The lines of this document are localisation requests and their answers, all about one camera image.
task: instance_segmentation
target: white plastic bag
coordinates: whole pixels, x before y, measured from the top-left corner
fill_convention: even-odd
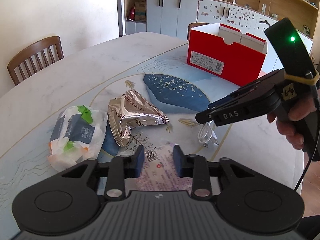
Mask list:
[[[108,115],[87,106],[71,106],[59,115],[53,129],[48,157],[52,167],[63,171],[86,159],[98,157],[106,135]]]

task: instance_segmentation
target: circular pad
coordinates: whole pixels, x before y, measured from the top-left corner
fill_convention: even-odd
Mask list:
[[[86,183],[75,178],[50,179],[26,188],[13,200],[12,214],[21,230],[61,235],[82,228],[97,214],[100,201]]]
[[[71,195],[63,191],[49,191],[42,193],[35,201],[37,208],[45,212],[62,211],[68,208],[71,203]]]
[[[298,193],[271,179],[235,179],[217,197],[222,217],[240,230],[279,234],[300,222],[304,203]]]

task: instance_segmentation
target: red box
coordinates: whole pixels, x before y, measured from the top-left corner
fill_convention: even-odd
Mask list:
[[[191,29],[187,63],[244,86],[258,78],[266,53],[265,40],[215,23]]]

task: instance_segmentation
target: green label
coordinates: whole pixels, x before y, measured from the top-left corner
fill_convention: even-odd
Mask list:
[[[71,148],[73,148],[73,143],[72,141],[68,141],[66,146],[64,147],[63,151],[67,151],[67,150],[70,150]]]
[[[78,106],[78,111],[82,114],[81,118],[85,120],[88,124],[93,123],[93,119],[91,117],[91,111],[85,106]]]

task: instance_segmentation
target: wooden floor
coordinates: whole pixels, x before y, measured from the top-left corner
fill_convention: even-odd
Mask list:
[[[304,163],[309,158],[305,153]],[[320,215],[320,162],[312,162],[302,183],[301,196],[305,204],[304,217]]]

